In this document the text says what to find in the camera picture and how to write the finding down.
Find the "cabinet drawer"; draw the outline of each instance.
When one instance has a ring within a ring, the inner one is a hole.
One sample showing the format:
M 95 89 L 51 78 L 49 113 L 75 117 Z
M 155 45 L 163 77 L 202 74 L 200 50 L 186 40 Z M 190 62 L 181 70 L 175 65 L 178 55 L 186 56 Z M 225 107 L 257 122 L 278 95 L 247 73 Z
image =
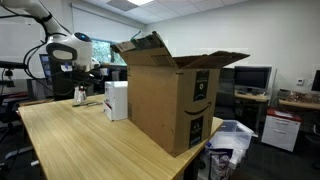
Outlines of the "cabinet drawer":
M 261 141 L 272 146 L 293 151 L 298 133 L 284 132 L 275 128 L 264 128 Z
M 267 116 L 265 126 L 284 132 L 298 133 L 300 128 L 300 122 L 290 121 L 287 119 L 273 116 Z

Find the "floor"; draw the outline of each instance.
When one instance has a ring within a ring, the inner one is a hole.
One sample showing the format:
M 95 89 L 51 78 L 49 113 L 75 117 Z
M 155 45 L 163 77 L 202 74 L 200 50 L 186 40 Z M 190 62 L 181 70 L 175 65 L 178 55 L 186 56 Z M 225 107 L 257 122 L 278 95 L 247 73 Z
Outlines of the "floor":
M 0 144 L 0 162 L 7 162 L 11 171 L 8 175 L 0 175 L 0 180 L 40 180 L 40 167 L 31 167 L 34 154 L 32 152 L 5 160 L 7 152 L 30 145 L 27 138 L 22 138 L 22 128 L 9 135 Z M 305 141 L 299 134 L 293 153 L 261 143 L 253 138 L 247 157 L 232 176 L 232 180 L 319 180 L 320 170 L 312 168 L 315 159 L 320 160 L 320 148 Z

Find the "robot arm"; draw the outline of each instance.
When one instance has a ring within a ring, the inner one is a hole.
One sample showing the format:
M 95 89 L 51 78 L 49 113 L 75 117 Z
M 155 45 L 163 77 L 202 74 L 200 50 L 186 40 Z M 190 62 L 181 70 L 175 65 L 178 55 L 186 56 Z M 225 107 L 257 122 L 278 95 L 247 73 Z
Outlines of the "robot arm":
M 82 33 L 65 35 L 61 25 L 38 0 L 0 0 L 0 5 L 6 8 L 22 9 L 33 17 L 41 19 L 51 35 L 46 50 L 51 58 L 60 62 L 73 62 L 73 71 L 89 72 L 100 64 L 92 60 L 91 39 Z

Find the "paper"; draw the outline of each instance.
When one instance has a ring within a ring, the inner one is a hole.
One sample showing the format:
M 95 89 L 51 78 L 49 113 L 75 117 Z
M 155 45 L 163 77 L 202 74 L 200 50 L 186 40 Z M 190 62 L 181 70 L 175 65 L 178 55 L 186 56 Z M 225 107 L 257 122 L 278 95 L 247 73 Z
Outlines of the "paper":
M 284 112 L 279 112 L 279 111 L 275 111 L 275 113 L 276 113 L 276 115 L 278 115 L 278 116 L 292 118 L 292 115 L 289 114 L 289 113 L 284 113 Z

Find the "red object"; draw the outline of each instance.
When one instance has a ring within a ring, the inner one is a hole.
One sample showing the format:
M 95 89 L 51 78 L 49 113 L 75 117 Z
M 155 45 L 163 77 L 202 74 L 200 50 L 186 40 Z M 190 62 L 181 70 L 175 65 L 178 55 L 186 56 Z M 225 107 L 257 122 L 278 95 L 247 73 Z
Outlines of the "red object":
M 290 114 L 292 117 L 277 115 L 275 111 Z M 301 119 L 301 117 L 299 115 L 296 115 L 296 114 L 294 114 L 292 112 L 288 112 L 288 111 L 281 111 L 281 110 L 278 110 L 278 109 L 276 109 L 274 107 L 269 107 L 268 108 L 267 115 L 274 116 L 274 117 L 279 117 L 279 118 L 283 118 L 283 119 L 288 119 L 288 120 L 291 120 L 291 121 L 302 122 L 302 119 Z

